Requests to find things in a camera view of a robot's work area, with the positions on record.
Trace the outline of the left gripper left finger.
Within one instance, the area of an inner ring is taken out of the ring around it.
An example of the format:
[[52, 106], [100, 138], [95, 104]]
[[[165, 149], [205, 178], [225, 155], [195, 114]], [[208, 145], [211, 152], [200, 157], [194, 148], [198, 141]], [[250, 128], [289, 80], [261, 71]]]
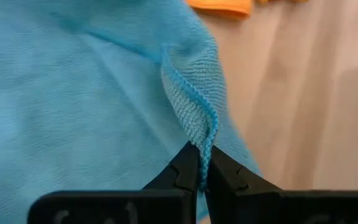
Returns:
[[28, 224], [196, 224], [199, 158], [188, 142], [143, 189], [46, 194]]

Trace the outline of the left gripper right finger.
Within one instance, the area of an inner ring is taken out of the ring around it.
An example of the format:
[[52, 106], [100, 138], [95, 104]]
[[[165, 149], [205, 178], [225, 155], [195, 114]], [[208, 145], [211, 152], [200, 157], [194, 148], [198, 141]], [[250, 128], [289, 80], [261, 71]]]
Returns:
[[283, 190], [213, 147], [211, 224], [358, 224], [358, 190]]

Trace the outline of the blue microfiber towel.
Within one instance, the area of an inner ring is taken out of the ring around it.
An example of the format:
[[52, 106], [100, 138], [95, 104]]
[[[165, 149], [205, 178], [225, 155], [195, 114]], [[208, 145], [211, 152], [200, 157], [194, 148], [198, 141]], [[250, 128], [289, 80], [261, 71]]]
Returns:
[[0, 224], [58, 190], [141, 189], [188, 142], [257, 172], [184, 0], [0, 0]]

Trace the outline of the orange microfiber towel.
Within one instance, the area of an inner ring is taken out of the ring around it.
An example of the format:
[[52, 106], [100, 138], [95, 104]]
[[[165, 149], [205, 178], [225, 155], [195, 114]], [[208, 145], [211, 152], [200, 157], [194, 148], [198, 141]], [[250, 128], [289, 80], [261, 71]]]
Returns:
[[185, 0], [198, 12], [227, 19], [247, 19], [252, 10], [252, 0]]

